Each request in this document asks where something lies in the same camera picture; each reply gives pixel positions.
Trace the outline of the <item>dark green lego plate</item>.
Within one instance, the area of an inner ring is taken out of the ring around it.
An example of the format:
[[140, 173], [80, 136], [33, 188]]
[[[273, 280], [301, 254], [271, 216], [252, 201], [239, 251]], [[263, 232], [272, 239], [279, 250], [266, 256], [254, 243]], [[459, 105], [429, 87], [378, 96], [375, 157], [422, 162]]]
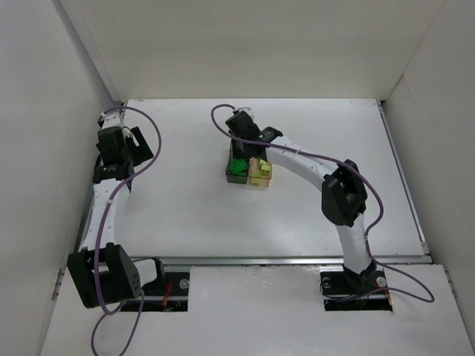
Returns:
[[247, 159], [232, 159], [229, 163], [229, 173], [234, 176], [246, 177], [249, 171]]

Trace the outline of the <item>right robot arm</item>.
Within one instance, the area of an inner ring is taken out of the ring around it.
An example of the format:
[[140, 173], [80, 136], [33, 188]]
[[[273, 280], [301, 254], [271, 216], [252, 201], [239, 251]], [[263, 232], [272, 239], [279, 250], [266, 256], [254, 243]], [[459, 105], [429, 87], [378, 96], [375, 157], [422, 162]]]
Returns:
[[272, 127], [260, 130], [245, 110], [233, 111], [225, 124], [229, 133], [240, 139], [237, 146], [245, 155], [281, 166], [321, 192], [322, 213], [335, 225], [341, 242], [347, 282], [357, 286], [366, 283], [376, 267], [364, 238], [367, 192], [353, 173], [358, 166], [351, 160], [340, 166], [304, 156], [304, 149], [280, 131]]

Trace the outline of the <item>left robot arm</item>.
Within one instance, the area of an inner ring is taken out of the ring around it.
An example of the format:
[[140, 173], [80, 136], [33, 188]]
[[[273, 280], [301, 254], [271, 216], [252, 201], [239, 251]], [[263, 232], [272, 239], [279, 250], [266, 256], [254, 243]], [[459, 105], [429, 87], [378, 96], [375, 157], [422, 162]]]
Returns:
[[154, 154], [138, 127], [128, 133], [120, 126], [104, 128], [98, 132], [96, 146], [99, 157], [88, 232], [79, 250], [68, 257], [68, 270], [88, 309], [134, 300], [143, 286], [162, 285], [166, 277], [158, 258], [133, 261], [116, 237], [134, 169]]

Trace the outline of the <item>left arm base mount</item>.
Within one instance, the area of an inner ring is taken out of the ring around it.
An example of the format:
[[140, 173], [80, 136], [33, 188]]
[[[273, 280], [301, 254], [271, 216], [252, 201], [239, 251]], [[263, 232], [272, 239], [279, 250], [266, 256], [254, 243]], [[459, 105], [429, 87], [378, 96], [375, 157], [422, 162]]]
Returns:
[[187, 312], [189, 306], [190, 268], [171, 266], [166, 269], [165, 281], [143, 286], [143, 312]]

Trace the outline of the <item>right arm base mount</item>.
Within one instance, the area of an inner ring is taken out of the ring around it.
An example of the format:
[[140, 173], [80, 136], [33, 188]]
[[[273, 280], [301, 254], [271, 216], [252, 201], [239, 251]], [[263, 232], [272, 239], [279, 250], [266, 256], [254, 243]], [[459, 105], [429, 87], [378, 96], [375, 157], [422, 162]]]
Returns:
[[393, 310], [382, 268], [377, 268], [369, 279], [352, 285], [343, 270], [320, 271], [320, 293], [324, 297], [326, 312], [369, 312]]

